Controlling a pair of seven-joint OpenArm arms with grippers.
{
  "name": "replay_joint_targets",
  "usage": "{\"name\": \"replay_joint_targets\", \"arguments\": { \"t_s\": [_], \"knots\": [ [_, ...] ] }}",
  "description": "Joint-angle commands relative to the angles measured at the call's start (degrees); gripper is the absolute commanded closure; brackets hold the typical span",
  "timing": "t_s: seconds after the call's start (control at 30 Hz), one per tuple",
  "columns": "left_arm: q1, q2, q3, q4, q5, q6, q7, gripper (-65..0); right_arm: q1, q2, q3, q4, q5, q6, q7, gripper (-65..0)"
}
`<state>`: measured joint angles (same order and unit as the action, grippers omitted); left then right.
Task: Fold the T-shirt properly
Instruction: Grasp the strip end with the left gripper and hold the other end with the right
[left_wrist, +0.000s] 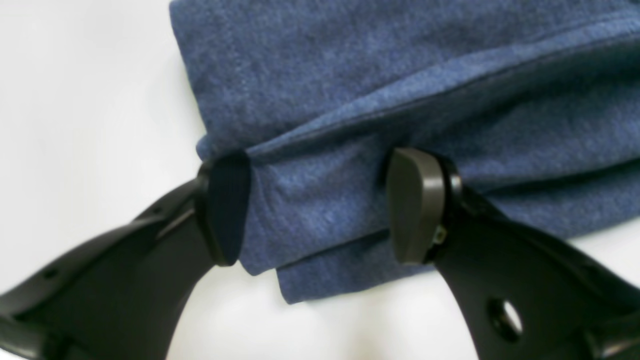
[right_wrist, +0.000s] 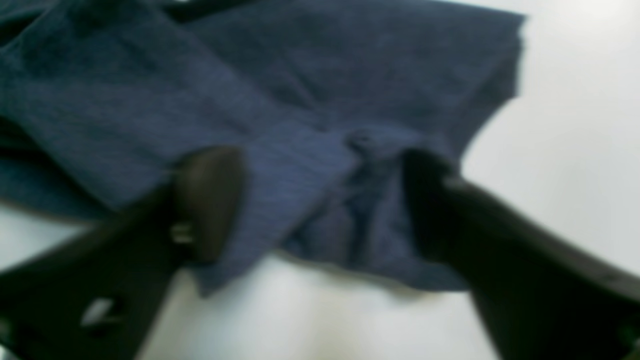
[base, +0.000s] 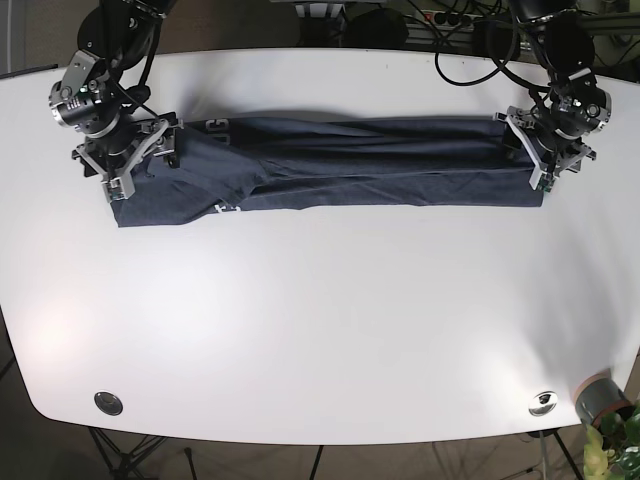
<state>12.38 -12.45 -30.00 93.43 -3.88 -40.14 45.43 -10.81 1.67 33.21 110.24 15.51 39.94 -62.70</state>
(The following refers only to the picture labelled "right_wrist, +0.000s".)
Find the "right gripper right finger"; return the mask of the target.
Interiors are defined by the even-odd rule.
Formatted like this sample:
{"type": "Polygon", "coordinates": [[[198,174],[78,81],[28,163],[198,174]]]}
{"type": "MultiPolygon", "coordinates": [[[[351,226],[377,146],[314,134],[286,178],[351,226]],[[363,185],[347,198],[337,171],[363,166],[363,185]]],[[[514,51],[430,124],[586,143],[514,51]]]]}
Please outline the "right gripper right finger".
{"type": "Polygon", "coordinates": [[[639,278],[534,224],[433,153],[403,156],[419,253],[452,267],[503,360],[637,360],[639,278]]]}

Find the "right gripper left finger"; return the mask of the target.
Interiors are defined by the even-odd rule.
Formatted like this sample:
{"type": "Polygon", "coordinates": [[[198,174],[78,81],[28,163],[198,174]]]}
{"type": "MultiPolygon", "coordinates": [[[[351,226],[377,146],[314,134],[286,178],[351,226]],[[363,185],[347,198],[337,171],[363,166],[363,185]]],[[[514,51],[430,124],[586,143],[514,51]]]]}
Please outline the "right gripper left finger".
{"type": "Polygon", "coordinates": [[[174,274],[217,262],[245,158],[213,146],[88,233],[1,272],[1,346],[19,360],[134,360],[174,274]]]}

